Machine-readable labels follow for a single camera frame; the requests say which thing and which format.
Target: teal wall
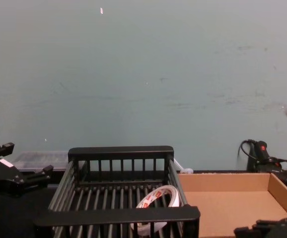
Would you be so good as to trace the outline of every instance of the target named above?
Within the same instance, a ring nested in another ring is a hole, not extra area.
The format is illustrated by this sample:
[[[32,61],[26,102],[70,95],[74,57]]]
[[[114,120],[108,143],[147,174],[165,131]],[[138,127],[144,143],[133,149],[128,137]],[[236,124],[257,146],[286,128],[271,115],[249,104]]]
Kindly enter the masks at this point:
[[[171,145],[184,167],[287,159],[287,1],[0,0],[0,143]]]

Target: table surface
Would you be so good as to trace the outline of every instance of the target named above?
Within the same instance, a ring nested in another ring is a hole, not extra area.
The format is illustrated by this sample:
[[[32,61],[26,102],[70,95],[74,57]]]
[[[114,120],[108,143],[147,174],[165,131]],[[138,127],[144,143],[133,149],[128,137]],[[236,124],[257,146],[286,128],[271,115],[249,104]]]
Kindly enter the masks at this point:
[[[34,238],[32,220],[48,208],[55,190],[45,188],[19,198],[0,195],[0,238]]]

